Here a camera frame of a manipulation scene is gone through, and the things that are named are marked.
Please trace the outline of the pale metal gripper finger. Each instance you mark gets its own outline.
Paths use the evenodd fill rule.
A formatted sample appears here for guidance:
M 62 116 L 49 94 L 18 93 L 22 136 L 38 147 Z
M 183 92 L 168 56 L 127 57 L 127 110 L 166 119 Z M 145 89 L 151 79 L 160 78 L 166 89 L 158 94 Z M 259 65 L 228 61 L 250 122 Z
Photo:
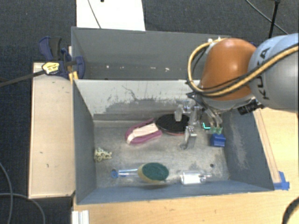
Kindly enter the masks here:
M 176 122 L 180 122 L 183 116 L 183 105 L 178 105 L 174 112 L 174 117 Z
M 180 144 L 182 150 L 194 148 L 194 144 L 197 138 L 194 126 L 187 126 L 185 128 L 185 134 L 183 142 Z

